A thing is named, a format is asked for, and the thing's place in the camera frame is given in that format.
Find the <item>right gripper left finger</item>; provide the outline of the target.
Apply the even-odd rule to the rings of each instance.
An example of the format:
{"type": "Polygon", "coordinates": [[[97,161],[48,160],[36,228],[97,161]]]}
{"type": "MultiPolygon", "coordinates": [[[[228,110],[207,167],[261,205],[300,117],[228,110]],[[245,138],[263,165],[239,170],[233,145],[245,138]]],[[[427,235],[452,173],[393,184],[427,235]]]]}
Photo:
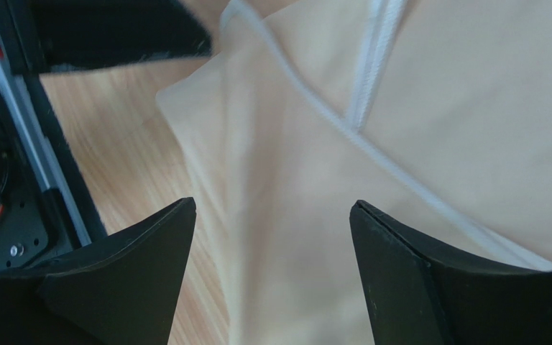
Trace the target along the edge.
{"type": "Polygon", "coordinates": [[[188,262],[196,203],[36,267],[0,271],[0,344],[166,344],[188,262]]]}

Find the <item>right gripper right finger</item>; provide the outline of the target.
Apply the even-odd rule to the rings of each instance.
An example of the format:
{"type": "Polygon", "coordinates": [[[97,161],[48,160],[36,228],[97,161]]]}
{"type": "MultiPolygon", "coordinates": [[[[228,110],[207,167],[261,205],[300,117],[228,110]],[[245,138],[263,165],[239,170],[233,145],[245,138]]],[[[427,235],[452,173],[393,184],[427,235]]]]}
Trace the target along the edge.
{"type": "Polygon", "coordinates": [[[465,252],[366,201],[349,223],[376,344],[552,344],[552,271],[465,252]]]}

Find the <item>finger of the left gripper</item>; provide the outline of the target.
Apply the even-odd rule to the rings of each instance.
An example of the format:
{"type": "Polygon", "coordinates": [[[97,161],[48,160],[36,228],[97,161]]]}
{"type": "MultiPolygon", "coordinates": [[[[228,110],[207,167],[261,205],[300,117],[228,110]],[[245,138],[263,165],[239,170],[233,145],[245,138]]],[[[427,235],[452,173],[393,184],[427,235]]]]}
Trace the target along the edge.
{"type": "Polygon", "coordinates": [[[39,73],[64,73],[212,53],[208,30],[180,1],[30,1],[39,73]]]}

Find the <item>beige cloth napkin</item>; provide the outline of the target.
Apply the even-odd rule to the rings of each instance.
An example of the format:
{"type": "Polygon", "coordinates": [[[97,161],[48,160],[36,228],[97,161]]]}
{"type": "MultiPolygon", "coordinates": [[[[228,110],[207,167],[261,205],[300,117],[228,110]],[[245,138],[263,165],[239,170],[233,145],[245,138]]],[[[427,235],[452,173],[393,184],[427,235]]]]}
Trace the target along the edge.
{"type": "Polygon", "coordinates": [[[370,344],[365,200],[450,245],[552,270],[552,1],[298,1],[221,15],[157,94],[185,157],[228,344],[370,344]]]}

